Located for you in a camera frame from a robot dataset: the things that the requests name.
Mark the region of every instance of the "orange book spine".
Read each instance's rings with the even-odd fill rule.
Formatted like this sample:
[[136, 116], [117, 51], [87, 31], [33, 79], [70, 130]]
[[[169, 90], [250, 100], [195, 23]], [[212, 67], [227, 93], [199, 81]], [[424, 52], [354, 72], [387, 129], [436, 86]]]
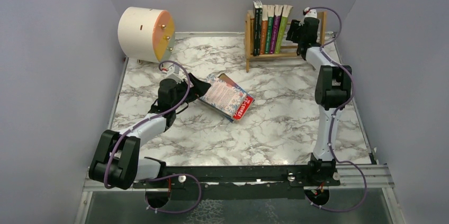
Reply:
[[266, 41], [267, 25], [268, 25], [268, 20], [262, 21], [261, 52], [260, 52], [260, 55], [265, 53], [265, 41]]

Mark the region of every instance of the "cylindrical drum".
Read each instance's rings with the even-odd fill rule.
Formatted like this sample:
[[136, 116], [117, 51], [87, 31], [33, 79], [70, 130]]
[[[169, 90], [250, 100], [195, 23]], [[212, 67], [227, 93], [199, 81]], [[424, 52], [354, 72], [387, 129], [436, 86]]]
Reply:
[[175, 23], [166, 10], [129, 7], [120, 18], [117, 34], [128, 57], [160, 62], [173, 50]]

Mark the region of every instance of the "green book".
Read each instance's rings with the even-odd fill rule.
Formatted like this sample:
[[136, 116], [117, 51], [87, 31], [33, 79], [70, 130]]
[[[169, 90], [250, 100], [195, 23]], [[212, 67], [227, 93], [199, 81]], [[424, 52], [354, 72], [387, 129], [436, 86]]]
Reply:
[[271, 33], [273, 30], [274, 5], [268, 5], [268, 26], [265, 41], [265, 53], [270, 53]]
[[287, 22], [289, 20], [289, 14], [292, 11], [293, 6], [284, 5], [282, 8], [281, 24], [279, 25], [279, 32], [277, 33], [276, 48], [274, 53], [279, 53], [281, 51], [282, 39], [284, 38], [285, 28], [287, 27]]

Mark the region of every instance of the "colorful book cover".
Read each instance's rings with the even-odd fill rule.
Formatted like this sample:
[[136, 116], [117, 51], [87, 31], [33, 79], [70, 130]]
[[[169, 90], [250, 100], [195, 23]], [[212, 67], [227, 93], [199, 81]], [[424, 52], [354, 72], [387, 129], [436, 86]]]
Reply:
[[233, 117], [239, 110], [247, 94], [212, 74], [207, 76], [204, 81], [211, 84], [211, 87], [199, 100]]
[[253, 56], [258, 56], [261, 48], [261, 28], [262, 28], [262, 2], [253, 2], [254, 12], [254, 46]]
[[268, 26], [265, 40], [265, 53], [270, 53], [271, 32], [273, 30], [274, 5], [268, 5]]
[[276, 48], [274, 53], [281, 52], [282, 40], [284, 39], [285, 28], [287, 27], [287, 21], [289, 19], [290, 12], [292, 11], [291, 5], [284, 5], [282, 9], [281, 23], [279, 25], [279, 32], [277, 34]]
[[279, 31], [279, 24], [281, 23], [282, 5], [274, 5], [274, 22], [273, 30], [271, 32], [270, 53], [274, 53], [276, 49], [277, 32]]
[[262, 6], [261, 50], [260, 50], [259, 55], [262, 55], [265, 53], [267, 25], [268, 25], [268, 7], [267, 7], [267, 5], [263, 5]]
[[225, 115], [225, 117], [231, 122], [235, 120], [238, 121], [245, 115], [249, 106], [251, 106], [251, 104], [254, 102], [254, 98], [251, 95], [249, 95], [245, 90], [243, 90], [238, 84], [236, 84], [236, 82], [234, 82], [231, 78], [229, 78], [225, 73], [220, 74], [218, 78], [230, 84], [231, 86], [241, 90], [242, 92], [246, 93], [246, 98], [240, 105], [236, 114], [232, 118]]

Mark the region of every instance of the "marble surface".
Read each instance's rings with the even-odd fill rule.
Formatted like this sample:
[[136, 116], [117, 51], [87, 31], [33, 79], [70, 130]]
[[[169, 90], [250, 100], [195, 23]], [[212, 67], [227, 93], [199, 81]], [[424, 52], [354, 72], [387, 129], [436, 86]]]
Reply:
[[[179, 38], [171, 60], [198, 79], [226, 73], [255, 98], [241, 121], [231, 123], [196, 101], [177, 116], [173, 126], [141, 148], [141, 156], [168, 165], [306, 164], [315, 145], [319, 111], [314, 90], [318, 72], [301, 58], [252, 61], [245, 71], [243, 36]], [[338, 59], [335, 46], [326, 51]], [[138, 122], [157, 98], [164, 74], [157, 64], [130, 59], [113, 130]], [[341, 117], [335, 152], [340, 160], [370, 163], [354, 107]]]

